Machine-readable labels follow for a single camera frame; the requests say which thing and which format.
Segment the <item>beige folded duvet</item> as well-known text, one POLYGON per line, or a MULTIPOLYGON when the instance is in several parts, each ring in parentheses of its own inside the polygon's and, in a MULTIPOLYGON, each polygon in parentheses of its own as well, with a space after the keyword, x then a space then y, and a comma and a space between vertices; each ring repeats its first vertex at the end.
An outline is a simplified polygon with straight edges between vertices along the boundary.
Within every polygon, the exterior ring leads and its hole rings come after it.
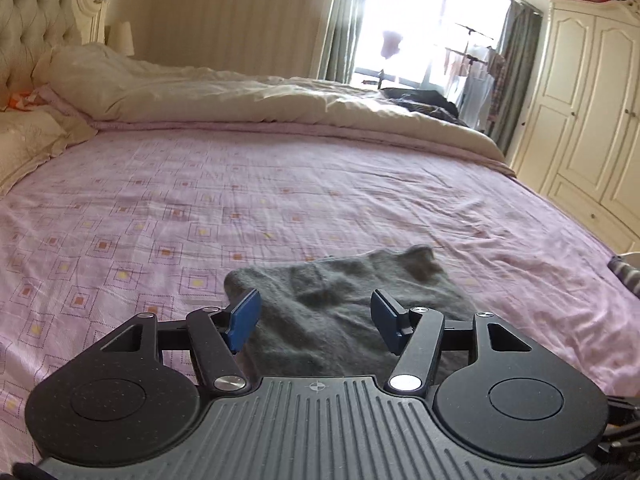
POLYGON ((484 134, 331 81, 160 66, 125 58, 104 44, 57 46, 40 58, 32 76, 96 122, 292 122, 390 133, 504 159, 484 134))

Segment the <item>pink patterned bed sheet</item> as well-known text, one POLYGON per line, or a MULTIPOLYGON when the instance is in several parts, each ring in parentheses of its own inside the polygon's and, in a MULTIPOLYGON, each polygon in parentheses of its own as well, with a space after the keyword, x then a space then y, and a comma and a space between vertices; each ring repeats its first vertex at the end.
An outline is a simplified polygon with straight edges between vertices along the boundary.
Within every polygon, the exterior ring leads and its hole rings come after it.
POLYGON ((1 201, 1 463, 36 458, 35 384, 140 311, 223 304, 257 264, 430 246, 474 304, 621 396, 639 303, 612 249, 505 166, 292 126, 103 131, 1 201))

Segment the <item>hanging laundry on rack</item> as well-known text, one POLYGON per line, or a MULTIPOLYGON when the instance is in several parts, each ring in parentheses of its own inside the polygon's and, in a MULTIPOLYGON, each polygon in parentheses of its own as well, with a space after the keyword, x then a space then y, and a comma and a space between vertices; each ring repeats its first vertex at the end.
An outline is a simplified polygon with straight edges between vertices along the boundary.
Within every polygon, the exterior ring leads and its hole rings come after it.
POLYGON ((506 64, 497 44, 468 25, 456 23, 447 30, 445 96, 457 107, 459 119, 480 133, 487 131, 495 85, 506 64))

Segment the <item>dark clothes pile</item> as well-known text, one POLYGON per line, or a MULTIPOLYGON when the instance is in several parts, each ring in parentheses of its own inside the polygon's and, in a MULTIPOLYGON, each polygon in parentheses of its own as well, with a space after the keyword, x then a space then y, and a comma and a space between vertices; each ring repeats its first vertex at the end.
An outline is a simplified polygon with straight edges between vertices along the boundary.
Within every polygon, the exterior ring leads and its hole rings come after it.
POLYGON ((384 98, 409 112, 420 113, 443 122, 466 127, 466 123, 460 119, 457 105, 448 101, 436 90, 386 88, 382 89, 381 93, 384 98))

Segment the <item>grey argyle knit sweater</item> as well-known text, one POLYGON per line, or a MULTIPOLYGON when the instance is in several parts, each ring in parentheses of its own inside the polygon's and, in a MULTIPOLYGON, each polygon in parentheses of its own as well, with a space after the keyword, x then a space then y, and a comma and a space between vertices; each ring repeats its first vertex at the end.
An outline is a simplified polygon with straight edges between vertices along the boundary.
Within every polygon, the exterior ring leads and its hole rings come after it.
POLYGON ((251 289, 262 296, 262 313, 241 362, 254 378, 373 375, 385 382, 397 358, 371 320, 377 289, 407 309, 432 308, 450 320, 469 321, 476 312, 427 245, 249 266, 224 279, 229 299, 251 289))

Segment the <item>cream embroidered pillow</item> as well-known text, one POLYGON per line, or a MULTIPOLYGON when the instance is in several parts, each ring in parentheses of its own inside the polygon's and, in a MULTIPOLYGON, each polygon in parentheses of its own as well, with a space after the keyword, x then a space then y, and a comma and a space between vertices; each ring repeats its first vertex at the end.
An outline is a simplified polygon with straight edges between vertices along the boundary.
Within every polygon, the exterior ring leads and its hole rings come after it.
POLYGON ((67 116, 50 106, 1 113, 0 193, 4 197, 24 177, 66 148, 96 136, 85 119, 67 116))

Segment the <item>cream tufted headboard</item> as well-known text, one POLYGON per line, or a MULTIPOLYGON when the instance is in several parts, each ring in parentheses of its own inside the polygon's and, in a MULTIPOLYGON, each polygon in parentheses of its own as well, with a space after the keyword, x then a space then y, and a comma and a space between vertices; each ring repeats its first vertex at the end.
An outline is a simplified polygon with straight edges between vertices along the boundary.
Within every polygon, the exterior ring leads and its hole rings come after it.
POLYGON ((55 46, 104 41, 106 0, 1 0, 1 105, 34 88, 32 72, 55 46))

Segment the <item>cream bedside lamp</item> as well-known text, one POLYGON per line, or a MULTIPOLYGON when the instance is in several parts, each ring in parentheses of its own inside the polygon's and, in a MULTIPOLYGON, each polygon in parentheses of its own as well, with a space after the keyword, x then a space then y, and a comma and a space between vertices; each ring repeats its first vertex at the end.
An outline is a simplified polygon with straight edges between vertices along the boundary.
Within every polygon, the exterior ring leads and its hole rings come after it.
POLYGON ((123 56, 134 56, 134 38, 130 22, 113 24, 108 33, 106 44, 123 56))

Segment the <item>cream panelled wardrobe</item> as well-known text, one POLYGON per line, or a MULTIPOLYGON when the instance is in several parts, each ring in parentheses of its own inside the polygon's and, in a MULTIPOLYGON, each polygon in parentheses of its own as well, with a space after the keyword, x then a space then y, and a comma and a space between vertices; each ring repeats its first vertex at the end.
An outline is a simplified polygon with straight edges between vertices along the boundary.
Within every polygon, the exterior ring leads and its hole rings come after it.
POLYGON ((639 0, 552 0, 522 182, 614 252, 639 247, 639 0))

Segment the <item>grey-green right curtain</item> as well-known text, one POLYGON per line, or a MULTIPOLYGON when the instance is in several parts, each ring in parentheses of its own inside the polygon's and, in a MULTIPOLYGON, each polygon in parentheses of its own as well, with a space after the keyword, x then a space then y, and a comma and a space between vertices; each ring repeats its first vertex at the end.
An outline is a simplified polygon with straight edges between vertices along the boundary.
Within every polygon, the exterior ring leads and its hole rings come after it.
POLYGON ((505 155, 513 140, 535 65, 542 17, 532 6, 512 0, 498 52, 502 69, 492 92, 488 136, 505 155))

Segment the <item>grey-green left curtain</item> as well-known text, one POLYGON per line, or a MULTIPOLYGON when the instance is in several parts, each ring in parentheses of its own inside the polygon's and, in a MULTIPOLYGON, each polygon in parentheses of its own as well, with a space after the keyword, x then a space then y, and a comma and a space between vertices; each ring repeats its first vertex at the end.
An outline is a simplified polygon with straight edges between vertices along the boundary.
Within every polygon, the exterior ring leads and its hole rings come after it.
POLYGON ((320 60, 319 78, 347 84, 355 69, 366 0, 333 0, 320 60))

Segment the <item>grey-green curtain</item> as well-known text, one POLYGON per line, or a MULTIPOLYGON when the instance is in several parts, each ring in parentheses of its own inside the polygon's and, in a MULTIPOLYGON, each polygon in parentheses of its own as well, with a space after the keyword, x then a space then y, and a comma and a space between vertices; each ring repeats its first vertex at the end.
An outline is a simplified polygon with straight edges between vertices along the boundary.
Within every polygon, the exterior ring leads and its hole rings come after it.
POLYGON ((488 136, 505 155, 513 140, 535 65, 542 17, 532 6, 512 0, 498 52, 502 69, 492 92, 488 136))
POLYGON ((366 0, 333 0, 320 60, 319 78, 347 84, 355 69, 366 0))

